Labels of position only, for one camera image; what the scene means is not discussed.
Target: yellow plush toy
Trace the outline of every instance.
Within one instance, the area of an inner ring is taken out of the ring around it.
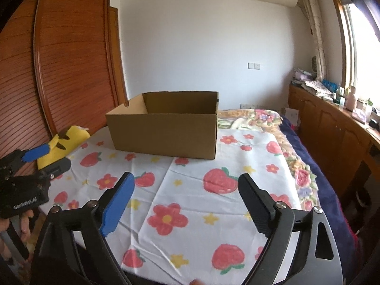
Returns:
[[[38,169],[46,167],[51,163],[67,156],[84,141],[90,138],[89,132],[80,126],[70,126],[68,129],[60,131],[48,143],[50,152],[37,159]]]

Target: light switch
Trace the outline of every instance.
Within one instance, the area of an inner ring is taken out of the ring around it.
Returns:
[[[249,69],[260,69],[260,64],[248,62]]]

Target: screw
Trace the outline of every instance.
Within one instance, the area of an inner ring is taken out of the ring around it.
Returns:
[[[287,205],[283,201],[277,201],[276,202],[276,207],[279,208],[279,209],[285,209],[287,207]]]
[[[90,200],[89,202],[86,203],[86,206],[89,208],[94,208],[98,204],[97,200]]]
[[[51,213],[57,213],[58,211],[61,210],[61,207],[59,205],[55,205],[50,209]]]
[[[322,214],[323,213],[323,209],[321,207],[318,207],[317,205],[314,207],[314,211],[318,214]]]

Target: blue gripper pad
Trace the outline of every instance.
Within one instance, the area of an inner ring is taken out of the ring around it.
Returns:
[[[101,203],[102,198],[107,199],[107,197],[113,193],[109,203],[103,210],[101,226],[99,229],[103,237],[107,237],[109,233],[115,231],[116,226],[124,213],[125,207],[132,197],[133,191],[134,176],[131,173],[126,172],[119,179],[117,184],[113,188],[107,190],[99,199],[99,203]]]
[[[48,154],[50,152],[50,147],[47,143],[44,143],[41,146],[30,149],[24,153],[22,156],[22,161],[26,163],[33,162],[40,157]]]

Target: floral blanket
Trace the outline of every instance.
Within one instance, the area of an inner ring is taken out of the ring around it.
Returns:
[[[285,156],[290,172],[295,179],[299,202],[303,210],[311,210],[320,205],[318,198],[317,177],[294,151],[286,136],[280,131],[281,116],[272,110],[236,109],[218,112],[218,128],[261,130],[273,134],[279,143],[281,153]]]
[[[106,241],[123,270],[162,284],[240,285],[267,239],[238,191],[248,172],[275,201],[301,209],[294,179],[273,134],[260,128],[219,129],[215,160],[117,151],[108,128],[99,130],[69,158],[69,171],[51,182],[50,201],[82,207],[112,188],[125,171],[135,189],[116,230]],[[286,278],[298,235],[292,235],[275,282]],[[80,234],[75,239],[83,245]]]

